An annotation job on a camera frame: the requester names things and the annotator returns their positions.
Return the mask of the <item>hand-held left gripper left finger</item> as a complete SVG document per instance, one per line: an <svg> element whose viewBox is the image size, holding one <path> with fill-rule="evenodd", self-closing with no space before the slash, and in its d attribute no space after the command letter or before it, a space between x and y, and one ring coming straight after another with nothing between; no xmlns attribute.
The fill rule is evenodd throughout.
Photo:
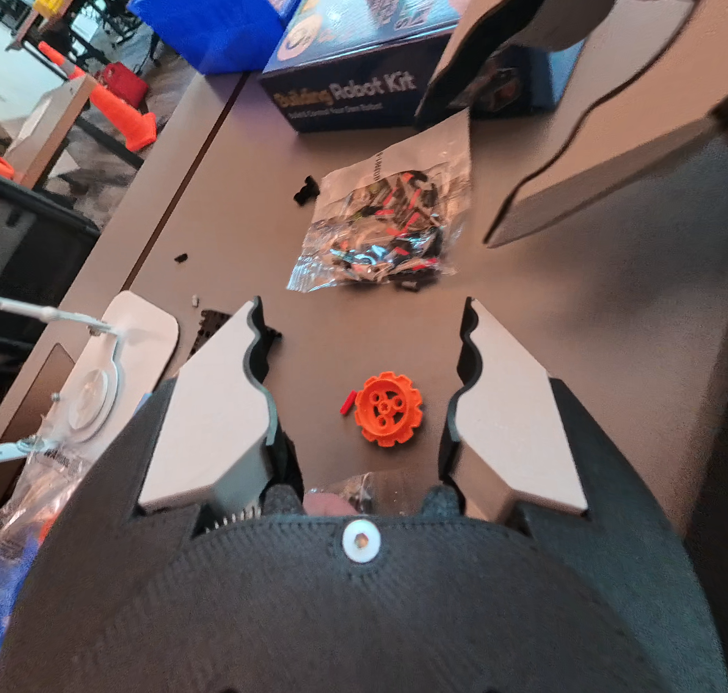
<svg viewBox="0 0 728 693"><path fill-rule="evenodd" d="M260 297L247 301L181 367L138 504L190 504L235 516L279 476L279 416L264 387L278 333Z"/></svg>

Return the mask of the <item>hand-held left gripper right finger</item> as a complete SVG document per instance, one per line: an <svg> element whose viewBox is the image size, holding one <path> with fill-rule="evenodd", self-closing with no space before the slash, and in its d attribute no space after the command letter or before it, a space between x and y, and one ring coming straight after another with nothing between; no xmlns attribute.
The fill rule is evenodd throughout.
<svg viewBox="0 0 728 693"><path fill-rule="evenodd" d="M505 523L525 503L582 517L587 497L552 378L473 297L465 300L457 373L438 457L463 516Z"/></svg>

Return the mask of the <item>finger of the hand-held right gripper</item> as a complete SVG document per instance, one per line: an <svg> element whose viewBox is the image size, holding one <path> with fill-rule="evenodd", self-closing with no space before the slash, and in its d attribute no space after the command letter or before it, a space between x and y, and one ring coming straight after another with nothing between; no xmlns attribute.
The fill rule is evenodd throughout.
<svg viewBox="0 0 728 693"><path fill-rule="evenodd" d="M666 50L594 105L564 151L508 197L483 242L537 233L707 142L726 104L726 27L727 0L700 0Z"/></svg>
<svg viewBox="0 0 728 693"><path fill-rule="evenodd" d="M546 0L470 0L414 115L419 129L441 122L483 64L532 21Z"/></svg>

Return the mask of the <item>clear bag with orange gears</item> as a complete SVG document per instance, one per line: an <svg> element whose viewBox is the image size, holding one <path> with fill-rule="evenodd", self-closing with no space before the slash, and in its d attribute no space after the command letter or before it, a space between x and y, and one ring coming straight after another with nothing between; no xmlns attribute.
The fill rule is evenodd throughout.
<svg viewBox="0 0 728 693"><path fill-rule="evenodd" d="M120 433L107 422L92 437L77 439L48 412L39 429L23 438L23 470L1 517L1 641L5 642L17 599L51 526L79 484Z"/></svg>

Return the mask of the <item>grey desk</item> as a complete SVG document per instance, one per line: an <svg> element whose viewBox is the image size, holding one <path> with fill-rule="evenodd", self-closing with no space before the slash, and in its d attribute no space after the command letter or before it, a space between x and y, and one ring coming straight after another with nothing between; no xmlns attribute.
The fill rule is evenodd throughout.
<svg viewBox="0 0 728 693"><path fill-rule="evenodd" d="M282 332L267 387L306 488L368 470L436 480L467 297L565 381L685 532L726 402L726 150L624 188L558 225L490 249L483 238L526 168L544 121L475 123L473 198L454 275L420 292L286 289L310 223L305 177L373 157L403 129L299 135L256 77L196 76L69 289L63 306L100 317L131 290L174 315L187 359L199 310L259 295ZM174 257L188 254L176 264ZM384 371L422 395L414 437L384 448L340 408Z"/></svg>

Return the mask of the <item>black perforated brick plate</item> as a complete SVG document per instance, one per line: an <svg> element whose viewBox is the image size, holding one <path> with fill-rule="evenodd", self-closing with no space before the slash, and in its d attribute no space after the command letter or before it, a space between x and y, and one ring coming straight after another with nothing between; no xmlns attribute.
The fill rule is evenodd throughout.
<svg viewBox="0 0 728 693"><path fill-rule="evenodd" d="M232 317L228 313L223 313L218 310L205 309L201 312L198 330L195 336L195 341L187 355L187 360L191 359L203 346L216 334L222 326ZM282 339L282 333L273 329L267 325L267 349L269 351L270 346L278 340Z"/></svg>

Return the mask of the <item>white stand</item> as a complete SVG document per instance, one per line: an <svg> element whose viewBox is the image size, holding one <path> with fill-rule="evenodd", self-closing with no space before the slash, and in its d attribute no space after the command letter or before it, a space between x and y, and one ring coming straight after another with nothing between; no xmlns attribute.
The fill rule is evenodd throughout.
<svg viewBox="0 0 728 693"><path fill-rule="evenodd" d="M38 430L3 443L2 460L35 453L96 461L153 392L179 338L173 316L131 291L119 293L101 319L4 297L2 312L80 324L89 334Z"/></svg>

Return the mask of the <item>blue robot kit box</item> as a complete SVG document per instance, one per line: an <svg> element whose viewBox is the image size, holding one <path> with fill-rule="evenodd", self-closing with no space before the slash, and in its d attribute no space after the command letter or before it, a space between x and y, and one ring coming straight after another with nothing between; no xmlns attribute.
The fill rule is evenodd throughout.
<svg viewBox="0 0 728 693"><path fill-rule="evenodd" d="M302 0L259 76L298 133L408 126L470 0Z"/></svg>

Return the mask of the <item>orange gear wheel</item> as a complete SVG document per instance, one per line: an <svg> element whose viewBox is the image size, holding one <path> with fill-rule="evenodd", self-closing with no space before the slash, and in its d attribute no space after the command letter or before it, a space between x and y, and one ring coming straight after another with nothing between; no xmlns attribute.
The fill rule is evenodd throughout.
<svg viewBox="0 0 728 693"><path fill-rule="evenodd" d="M392 448L414 437L423 420L422 402L409 377L384 371L370 377L358 392L355 421L367 441Z"/></svg>

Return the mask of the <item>clear bag black red parts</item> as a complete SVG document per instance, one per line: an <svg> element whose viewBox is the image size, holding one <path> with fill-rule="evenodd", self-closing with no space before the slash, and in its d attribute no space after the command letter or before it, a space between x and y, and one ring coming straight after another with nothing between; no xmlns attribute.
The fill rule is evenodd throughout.
<svg viewBox="0 0 728 693"><path fill-rule="evenodd" d="M471 203L469 109L320 183L287 289L422 282L449 271Z"/></svg>

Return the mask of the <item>black chair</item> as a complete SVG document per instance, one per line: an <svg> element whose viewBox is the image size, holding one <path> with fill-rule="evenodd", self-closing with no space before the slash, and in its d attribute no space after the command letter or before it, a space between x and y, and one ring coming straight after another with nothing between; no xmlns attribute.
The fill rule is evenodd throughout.
<svg viewBox="0 0 728 693"><path fill-rule="evenodd" d="M1 297L59 307L100 236L86 216L1 178Z"/></svg>

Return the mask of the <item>blue storage bin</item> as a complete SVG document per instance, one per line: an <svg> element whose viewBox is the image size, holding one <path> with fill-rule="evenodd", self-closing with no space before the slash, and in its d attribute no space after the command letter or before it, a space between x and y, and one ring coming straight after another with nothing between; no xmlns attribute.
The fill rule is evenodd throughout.
<svg viewBox="0 0 728 693"><path fill-rule="evenodd" d="M130 0L129 11L197 72L262 70L301 0Z"/></svg>

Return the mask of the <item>orange traffic cone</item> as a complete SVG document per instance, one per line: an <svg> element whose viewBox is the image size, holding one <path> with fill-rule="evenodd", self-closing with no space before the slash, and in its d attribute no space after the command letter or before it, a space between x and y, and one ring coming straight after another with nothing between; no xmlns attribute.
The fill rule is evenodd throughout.
<svg viewBox="0 0 728 693"><path fill-rule="evenodd" d="M86 78L88 74L66 56L41 41L40 52L70 79ZM107 120L123 135L126 148L131 152L139 152L157 141L157 121L153 113L142 114L134 107L117 97L109 89L102 86L94 78L94 89L90 93L90 102L99 109Z"/></svg>

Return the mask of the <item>wooden side table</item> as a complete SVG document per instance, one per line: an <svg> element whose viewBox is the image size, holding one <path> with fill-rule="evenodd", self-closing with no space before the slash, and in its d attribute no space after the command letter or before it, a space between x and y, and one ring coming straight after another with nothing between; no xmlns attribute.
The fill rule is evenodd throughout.
<svg viewBox="0 0 728 693"><path fill-rule="evenodd" d="M15 183L35 189L45 182L96 86L96 79L85 75L68 80L39 100L5 153Z"/></svg>

